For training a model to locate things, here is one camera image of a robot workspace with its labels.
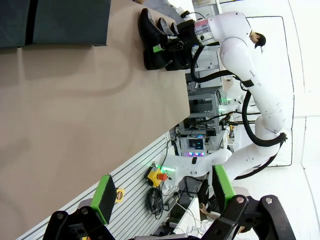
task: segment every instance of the black box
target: black box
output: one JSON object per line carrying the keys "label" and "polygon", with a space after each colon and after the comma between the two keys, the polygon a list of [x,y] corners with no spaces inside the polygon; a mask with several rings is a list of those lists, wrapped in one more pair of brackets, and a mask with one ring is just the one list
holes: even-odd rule
{"label": "black box", "polygon": [[29,6],[30,0],[0,0],[0,48],[25,45]]}
{"label": "black box", "polygon": [[33,43],[107,45],[111,0],[38,0]]}

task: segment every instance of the bolt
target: bolt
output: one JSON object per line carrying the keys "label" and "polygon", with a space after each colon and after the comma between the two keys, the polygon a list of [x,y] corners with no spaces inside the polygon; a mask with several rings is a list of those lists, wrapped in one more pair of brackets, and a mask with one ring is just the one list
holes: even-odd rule
{"label": "bolt", "polygon": [[88,213],[88,209],[82,208],[82,209],[81,209],[81,213],[82,213],[83,215],[86,215],[86,214]]}
{"label": "bolt", "polygon": [[266,202],[267,204],[271,204],[271,203],[272,203],[272,199],[271,199],[270,197],[267,197],[267,198],[265,199],[265,202]]}
{"label": "bolt", "polygon": [[63,215],[61,212],[59,212],[59,213],[56,215],[56,217],[57,217],[58,219],[62,219],[62,218],[64,217],[64,215]]}
{"label": "bolt", "polygon": [[236,198],[236,201],[237,201],[238,204],[242,204],[245,200],[242,197],[239,196],[239,197]]}

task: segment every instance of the yellow object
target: yellow object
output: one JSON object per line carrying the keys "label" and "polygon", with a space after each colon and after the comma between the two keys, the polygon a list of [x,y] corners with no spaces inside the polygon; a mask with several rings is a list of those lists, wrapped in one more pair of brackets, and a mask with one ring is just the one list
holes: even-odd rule
{"label": "yellow object", "polygon": [[116,190],[115,202],[116,202],[116,203],[121,203],[122,200],[124,199],[124,196],[125,196],[125,190],[118,188],[118,189]]}
{"label": "yellow object", "polygon": [[161,169],[158,168],[158,167],[153,167],[151,169],[151,171],[149,172],[148,174],[148,179],[150,179],[152,182],[153,182],[153,186],[156,188],[156,187],[159,187],[160,183],[162,180],[159,180],[157,177],[158,177],[158,174],[161,174]]}

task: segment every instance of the cardboard surface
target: cardboard surface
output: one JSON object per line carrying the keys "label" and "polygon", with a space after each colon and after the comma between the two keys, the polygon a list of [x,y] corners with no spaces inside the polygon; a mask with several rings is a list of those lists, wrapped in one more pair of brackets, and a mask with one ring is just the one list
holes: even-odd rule
{"label": "cardboard surface", "polygon": [[2,239],[25,233],[188,117],[184,72],[144,68],[142,8],[112,1],[108,46],[0,49]]}

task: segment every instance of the green light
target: green light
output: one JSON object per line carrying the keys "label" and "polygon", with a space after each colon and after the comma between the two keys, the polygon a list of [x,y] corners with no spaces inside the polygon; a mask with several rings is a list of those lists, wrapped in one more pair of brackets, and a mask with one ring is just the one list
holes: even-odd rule
{"label": "green light", "polygon": [[161,168],[161,172],[163,172],[163,171],[175,172],[176,170],[173,168],[170,168],[170,167],[163,166]]}

